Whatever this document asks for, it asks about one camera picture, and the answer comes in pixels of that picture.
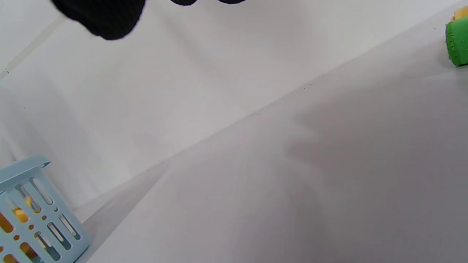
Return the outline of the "person's right hand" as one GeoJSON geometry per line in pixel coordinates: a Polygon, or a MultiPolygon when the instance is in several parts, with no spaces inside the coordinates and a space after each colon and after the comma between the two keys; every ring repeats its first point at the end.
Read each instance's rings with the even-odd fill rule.
{"type": "Polygon", "coordinates": [[[123,39],[136,27],[145,0],[52,0],[54,7],[92,35],[108,41],[123,39]]]}

